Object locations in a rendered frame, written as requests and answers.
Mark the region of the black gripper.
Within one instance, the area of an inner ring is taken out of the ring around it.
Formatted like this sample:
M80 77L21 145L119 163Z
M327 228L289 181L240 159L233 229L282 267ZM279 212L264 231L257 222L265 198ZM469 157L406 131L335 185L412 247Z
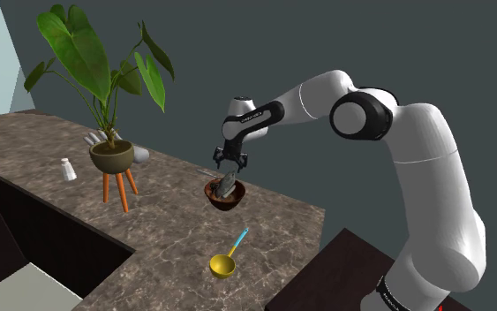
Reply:
M216 147L213 153L213 160L217 169L220 169L221 162L226 160L237 163L237 172L240 172L248 164L248 155L241 153L242 145L240 143L225 143L223 148Z

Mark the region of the grey wedge-shaped object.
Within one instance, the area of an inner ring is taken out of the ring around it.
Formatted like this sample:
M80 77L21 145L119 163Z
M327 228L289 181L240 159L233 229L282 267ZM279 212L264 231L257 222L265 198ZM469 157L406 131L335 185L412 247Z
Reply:
M218 199L225 199L235 188L236 173L229 171L218 182L211 185L213 195Z

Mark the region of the brown bowl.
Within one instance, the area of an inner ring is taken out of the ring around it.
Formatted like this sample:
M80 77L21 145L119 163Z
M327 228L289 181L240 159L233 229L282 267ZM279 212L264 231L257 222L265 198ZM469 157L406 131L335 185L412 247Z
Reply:
M245 185L237 180L235 182L235 189L232 191L232 193L225 199L218 199L213 195L213 189L211 188L211 185L217 183L218 181L218 178L208 181L204 187L204 193L209 202L215 208L221 211L229 211L235 208L241 202L241 200L243 200L245 196Z

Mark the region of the white hand figure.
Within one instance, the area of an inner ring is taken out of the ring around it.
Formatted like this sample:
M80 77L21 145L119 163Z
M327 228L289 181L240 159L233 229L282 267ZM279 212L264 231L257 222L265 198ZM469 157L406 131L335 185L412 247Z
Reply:
M93 146L95 143L105 141L106 139L107 139L107 135L101 130L98 130L97 134L88 133L86 136L83 137L83 140L89 146ZM133 146L133 153L134 153L134 157L133 157L134 163L144 163L150 156L147 149L139 147L137 145Z

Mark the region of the potted plant with orange legs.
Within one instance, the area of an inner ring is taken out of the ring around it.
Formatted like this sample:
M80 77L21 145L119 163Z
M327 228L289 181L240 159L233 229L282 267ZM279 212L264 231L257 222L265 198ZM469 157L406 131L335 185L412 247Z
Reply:
M87 15L77 5L65 9L61 4L54 4L49 11L40 13L36 25L43 38L47 41L55 56L47 62L40 62L28 75L24 89L30 92L39 79L47 74L58 74L50 66L59 61L69 73L64 78L76 91L84 88L92 95L88 100L83 97L93 115L98 132L97 138L90 135L87 138L89 155L94 166L102 172L103 201L109 199L109 177L113 175L123 206L128 212L128 203L124 190L124 180L130 183L132 191L138 189L130 172L134 163L134 145L119 137L116 129L117 122L117 92L123 89L131 95L141 95L145 87L153 101L165 109L165 87L158 67L162 66L171 77L175 76L173 64L166 52L151 38L146 24L138 24L140 40L136 46L147 45L150 53L142 56L137 47L128 54L135 63L131 64L126 58L119 63L116 70L111 70L103 44L88 21Z

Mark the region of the dark robot stand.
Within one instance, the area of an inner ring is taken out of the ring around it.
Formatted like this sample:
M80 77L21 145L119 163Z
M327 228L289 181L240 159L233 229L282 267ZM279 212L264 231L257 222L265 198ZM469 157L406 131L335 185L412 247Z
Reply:
M265 306L265 311L361 311L368 293L386 311L410 311L382 278L394 260L344 228Z

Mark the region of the white salt shaker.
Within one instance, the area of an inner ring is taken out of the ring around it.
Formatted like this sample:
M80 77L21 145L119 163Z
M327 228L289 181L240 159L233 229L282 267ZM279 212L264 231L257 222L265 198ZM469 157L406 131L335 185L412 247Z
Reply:
M68 158L61 159L62 173L65 181L73 181L77 178L77 174L72 167Z

